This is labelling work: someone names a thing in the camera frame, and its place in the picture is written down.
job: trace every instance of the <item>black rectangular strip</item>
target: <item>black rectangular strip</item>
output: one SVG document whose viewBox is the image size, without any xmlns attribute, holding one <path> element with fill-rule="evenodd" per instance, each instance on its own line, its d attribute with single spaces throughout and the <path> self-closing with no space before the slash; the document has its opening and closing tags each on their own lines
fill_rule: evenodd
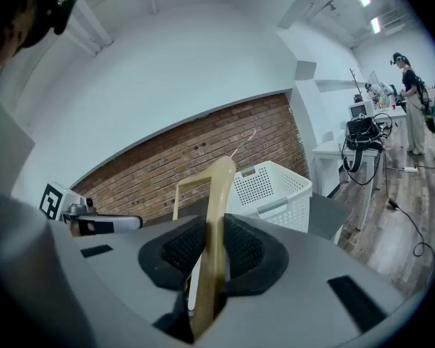
<svg viewBox="0 0 435 348">
<path fill-rule="evenodd" d="M 85 258 L 94 257 L 95 255 L 103 254 L 104 252 L 110 252 L 113 250 L 112 247 L 108 245 L 98 245 L 94 247 L 89 247 L 87 249 L 82 249 L 80 252 Z"/>
<path fill-rule="evenodd" d="M 385 319 L 385 313 L 349 276 L 327 282 L 363 333 Z"/>
</svg>

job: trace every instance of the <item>screen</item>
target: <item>screen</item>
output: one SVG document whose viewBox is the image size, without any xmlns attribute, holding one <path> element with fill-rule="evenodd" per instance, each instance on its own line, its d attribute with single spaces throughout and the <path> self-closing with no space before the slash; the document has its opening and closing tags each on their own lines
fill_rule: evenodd
<svg viewBox="0 0 435 348">
<path fill-rule="evenodd" d="M 351 116 L 358 117 L 360 114 L 366 116 L 365 105 L 351 107 Z"/>
</svg>

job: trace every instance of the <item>power strip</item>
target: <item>power strip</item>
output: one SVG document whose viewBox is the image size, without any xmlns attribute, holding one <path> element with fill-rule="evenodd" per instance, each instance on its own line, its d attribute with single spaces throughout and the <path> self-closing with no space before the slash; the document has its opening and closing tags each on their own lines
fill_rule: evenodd
<svg viewBox="0 0 435 348">
<path fill-rule="evenodd" d="M 418 171 L 418 169 L 416 167 L 411 167 L 411 166 L 405 167 L 406 173 L 416 173 L 417 171 Z"/>
</svg>

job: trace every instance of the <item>basket handle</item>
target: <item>basket handle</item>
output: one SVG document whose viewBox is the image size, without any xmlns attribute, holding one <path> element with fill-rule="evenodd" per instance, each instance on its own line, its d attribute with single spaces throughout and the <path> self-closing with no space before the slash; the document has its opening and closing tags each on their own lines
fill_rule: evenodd
<svg viewBox="0 0 435 348">
<path fill-rule="evenodd" d="M 287 210 L 289 205 L 289 200 L 284 197 L 277 201 L 271 202 L 270 204 L 266 204 L 257 208 L 257 213 L 260 216 L 260 219 L 268 218 L 274 214 L 278 214 L 280 212 L 284 212 Z"/>
</svg>

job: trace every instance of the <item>black harness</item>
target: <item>black harness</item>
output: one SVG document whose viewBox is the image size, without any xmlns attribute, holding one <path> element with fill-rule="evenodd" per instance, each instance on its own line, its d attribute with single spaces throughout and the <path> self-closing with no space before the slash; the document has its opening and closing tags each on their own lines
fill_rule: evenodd
<svg viewBox="0 0 435 348">
<path fill-rule="evenodd" d="M 358 171 L 363 161 L 363 151 L 365 149 L 375 149 L 378 153 L 384 150 L 382 138 L 388 138 L 392 129 L 390 128 L 388 134 L 384 134 L 382 127 L 375 120 L 376 116 L 354 117 L 347 123 L 347 135 L 341 149 L 341 158 L 343 159 L 343 167 L 348 173 Z M 355 151 L 352 166 L 349 165 L 347 157 L 343 154 L 345 146 Z"/>
</svg>

